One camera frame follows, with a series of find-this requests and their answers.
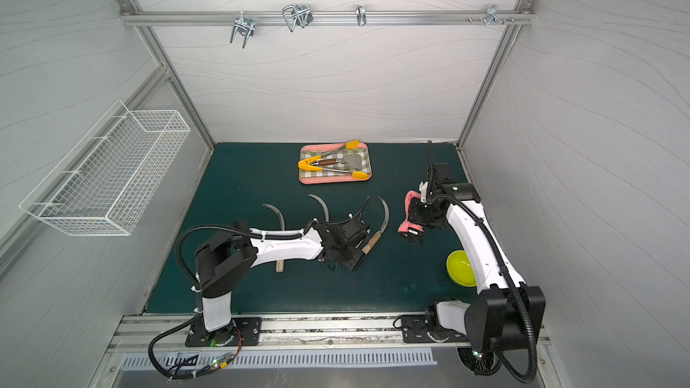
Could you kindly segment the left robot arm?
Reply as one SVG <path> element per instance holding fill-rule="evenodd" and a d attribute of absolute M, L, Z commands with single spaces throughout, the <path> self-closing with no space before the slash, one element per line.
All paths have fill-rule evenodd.
<path fill-rule="evenodd" d="M 216 234 L 195 251 L 195 269 L 183 257 L 183 244 L 192 235 Z M 232 321 L 234 290 L 248 272 L 279 260 L 319 260 L 350 271 L 359 267 L 370 226 L 360 216 L 339 222 L 310 221 L 299 230 L 267 231 L 221 225 L 194 226 L 174 243 L 174 257 L 201 306 L 201 321 L 208 332 L 228 327 Z"/>

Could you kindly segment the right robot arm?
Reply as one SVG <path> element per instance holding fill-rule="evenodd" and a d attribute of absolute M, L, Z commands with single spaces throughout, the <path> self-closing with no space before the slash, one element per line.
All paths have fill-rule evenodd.
<path fill-rule="evenodd" d="M 424 181 L 404 201 L 405 221 L 398 232 L 420 240 L 427 228 L 450 227 L 468 257 L 477 296 L 472 303 L 438 301 L 424 317 L 401 319 L 404 341 L 465 342 L 459 355 L 474 375 L 488 377 L 501 369 L 522 384 L 537 377 L 537 343 L 546 297 L 530 286 L 510 263 L 471 183 L 432 188 Z"/>

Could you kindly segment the pink rag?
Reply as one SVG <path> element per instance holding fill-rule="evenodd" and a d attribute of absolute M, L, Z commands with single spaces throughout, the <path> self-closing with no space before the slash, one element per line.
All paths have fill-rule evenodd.
<path fill-rule="evenodd" d="M 413 203 L 415 199 L 420 199 L 420 193 L 414 190 L 408 191 L 404 199 L 404 221 L 397 230 L 399 235 L 404 237 L 409 243 L 413 243 L 415 240 L 422 239 L 423 237 L 423 228 L 411 222 L 410 219 L 411 203 Z"/>

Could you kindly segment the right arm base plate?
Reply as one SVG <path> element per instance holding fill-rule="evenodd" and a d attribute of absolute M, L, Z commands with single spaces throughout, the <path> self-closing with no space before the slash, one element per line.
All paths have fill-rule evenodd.
<path fill-rule="evenodd" d="M 403 314 L 398 316 L 393 327 L 402 334 L 404 344 L 426 343 L 465 343 L 465 334 L 430 325 L 428 318 L 421 314 Z"/>

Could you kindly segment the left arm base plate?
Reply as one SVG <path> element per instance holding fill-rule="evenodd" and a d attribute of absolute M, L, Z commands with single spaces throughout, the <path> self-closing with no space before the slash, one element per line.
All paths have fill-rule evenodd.
<path fill-rule="evenodd" d="M 229 325 L 208 331 L 203 319 L 192 324 L 187 333 L 185 346 L 188 348 L 215 348 L 256 346 L 259 343 L 262 319 L 259 317 L 233 318 Z"/>

